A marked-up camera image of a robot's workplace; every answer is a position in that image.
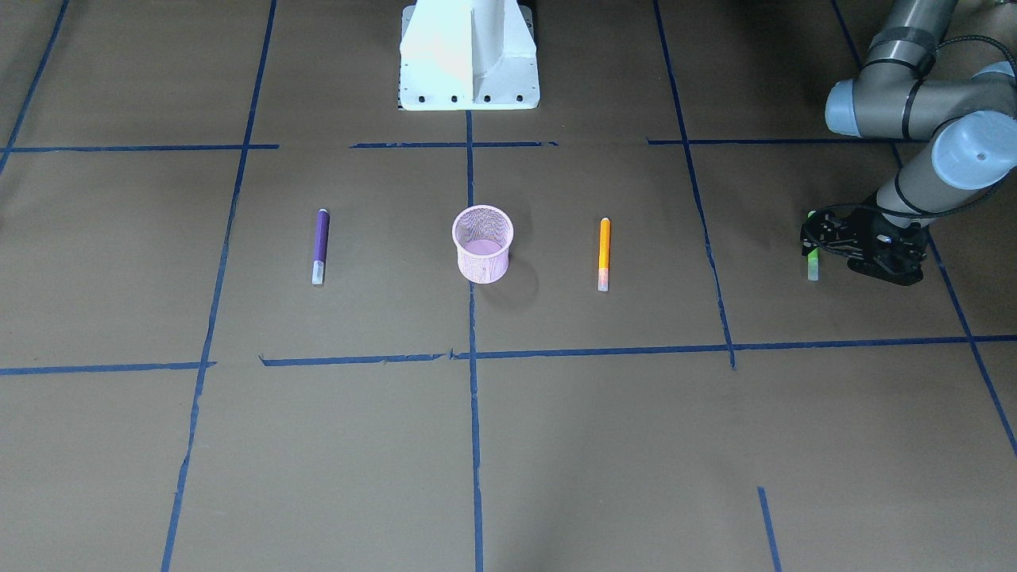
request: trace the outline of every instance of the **marker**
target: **marker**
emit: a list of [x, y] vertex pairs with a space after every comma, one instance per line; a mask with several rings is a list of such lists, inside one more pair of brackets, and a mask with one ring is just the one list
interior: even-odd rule
[[607, 291], [607, 270], [611, 266], [611, 220], [600, 219], [600, 255], [597, 263], [597, 290]]
[[311, 284], [324, 283], [324, 255], [328, 251], [328, 211], [318, 211], [317, 232], [314, 233], [314, 266], [311, 267]]
[[[809, 217], [812, 217], [815, 214], [816, 211], [810, 211]], [[807, 260], [809, 260], [809, 280], [813, 282], [818, 282], [820, 279], [820, 249], [816, 248], [812, 252], [809, 252]]]

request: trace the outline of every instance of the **black cable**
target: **black cable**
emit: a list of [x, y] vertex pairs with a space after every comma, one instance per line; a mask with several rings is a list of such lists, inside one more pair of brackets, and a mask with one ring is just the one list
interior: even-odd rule
[[918, 215], [917, 213], [902, 213], [900, 211], [891, 211], [890, 209], [884, 209], [883, 207], [880, 207], [878, 205], [860, 205], [860, 204], [852, 204], [852, 203], [845, 203], [843, 205], [830, 205], [829, 207], [824, 207], [822, 209], [817, 209], [813, 213], [812, 216], [810, 216], [809, 218], [806, 218], [805, 219], [805, 224], [803, 224], [801, 226], [801, 231], [805, 234], [805, 237], [809, 238], [810, 242], [812, 242], [814, 245], [819, 246], [820, 248], [826, 250], [827, 252], [830, 252], [831, 254], [836, 254], [838, 256], [844, 256], [844, 258], [847, 258], [847, 259], [863, 260], [863, 256], [861, 256], [860, 254], [858, 254], [857, 256], [852, 256], [851, 255], [852, 252], [845, 252], [843, 250], [836, 250], [834, 248], [831, 248], [831, 247], [827, 246], [822, 241], [818, 240], [815, 236], [813, 236], [813, 233], [809, 231], [809, 221], [812, 220], [813, 217], [819, 216], [820, 214], [823, 214], [823, 213], [832, 213], [833, 211], [839, 211], [839, 210], [842, 210], [842, 209], [861, 209], [862, 211], [872, 211], [874, 213], [880, 213], [882, 215], [889, 215], [891, 217], [900, 217], [902, 219], [915, 219], [915, 218], [920, 218], [920, 219], [940, 219], [940, 218], [943, 218], [943, 217], [949, 217], [951, 215], [956, 215], [958, 213], [963, 213], [964, 211], [967, 211], [969, 209], [974, 208], [976, 205], [980, 205], [980, 204], [984, 203], [985, 201], [989, 199], [990, 196], [992, 196], [993, 194], [996, 193], [996, 191], [1000, 187], [1000, 183], [1002, 181], [998, 181], [996, 184], [994, 184], [993, 186], [989, 187], [985, 190], [985, 192], [983, 192], [981, 194], [981, 196], [975, 198], [974, 201], [971, 201], [970, 203], [966, 203], [964, 205], [961, 205], [960, 207], [957, 207], [957, 208], [954, 208], [954, 209], [950, 209], [949, 211], [941, 211], [939, 213], [926, 213], [924, 215]]
[[1003, 52], [1003, 57], [1005, 57], [1007, 59], [1007, 62], [1010, 63], [1010, 70], [1013, 72], [1015, 80], [1017, 80], [1017, 59], [1014, 59], [1013, 54], [1010, 53], [1010, 50], [1007, 49], [1006, 45], [1004, 45], [1003, 42], [1000, 42], [995, 38], [990, 38], [988, 36], [979, 36], [976, 34], [968, 36], [958, 36], [957, 38], [951, 38], [950, 40], [940, 43], [939, 46], [933, 48], [933, 53], [938, 53], [941, 49], [951, 44], [957, 44], [959, 42], [983, 42], [985, 44], [989, 44], [990, 46], [995, 47], [1000, 52]]
[[897, 171], [897, 174], [894, 175], [894, 177], [893, 177], [893, 189], [897, 191], [897, 198], [900, 198], [900, 202], [903, 203], [904, 206], [907, 207], [908, 209], [914, 211], [915, 213], [917, 213], [919, 215], [931, 215], [932, 214], [932, 213], [930, 213], [929, 211], [926, 211], [924, 209], [919, 209], [913, 203], [911, 203], [910, 201], [908, 201], [906, 196], [904, 196], [904, 191], [901, 190], [901, 188], [900, 188], [900, 171]]

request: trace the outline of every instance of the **green marker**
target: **green marker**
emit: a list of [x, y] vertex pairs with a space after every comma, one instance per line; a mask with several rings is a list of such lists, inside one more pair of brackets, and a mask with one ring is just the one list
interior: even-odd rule
[[[809, 216], [812, 217], [816, 214], [816, 211], [810, 211]], [[818, 282], [820, 279], [820, 249], [816, 248], [812, 252], [809, 252], [809, 280], [812, 282]]]

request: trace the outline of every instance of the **purple marker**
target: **purple marker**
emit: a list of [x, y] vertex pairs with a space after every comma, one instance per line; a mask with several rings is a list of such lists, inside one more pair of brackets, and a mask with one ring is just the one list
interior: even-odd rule
[[311, 284], [324, 283], [324, 255], [328, 251], [328, 211], [318, 211], [318, 228], [314, 233], [314, 266], [311, 269]]

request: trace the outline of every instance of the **orange marker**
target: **orange marker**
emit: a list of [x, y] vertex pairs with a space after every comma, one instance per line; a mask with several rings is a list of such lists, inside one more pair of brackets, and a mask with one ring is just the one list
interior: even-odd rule
[[611, 266], [611, 220], [600, 219], [600, 256], [597, 263], [597, 290], [607, 291], [607, 274]]

